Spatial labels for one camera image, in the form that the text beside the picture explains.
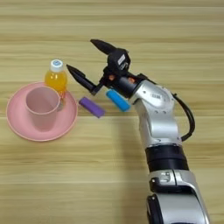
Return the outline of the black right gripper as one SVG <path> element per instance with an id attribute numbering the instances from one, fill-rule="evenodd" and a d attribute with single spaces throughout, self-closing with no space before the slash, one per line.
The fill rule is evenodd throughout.
<path id="1" fill-rule="evenodd" d="M 116 48 L 105 41 L 99 39 L 91 39 L 90 42 L 102 53 L 109 55 Z M 107 88 L 114 89 L 120 95 L 125 98 L 130 98 L 135 92 L 137 86 L 147 77 L 143 74 L 134 75 L 128 71 L 112 71 L 107 66 L 103 69 L 103 79 L 97 85 L 86 78 L 86 75 L 79 69 L 67 65 L 68 72 L 73 76 L 73 78 L 81 84 L 85 89 L 89 91 L 91 95 L 96 95 L 100 89 L 104 86 Z"/>

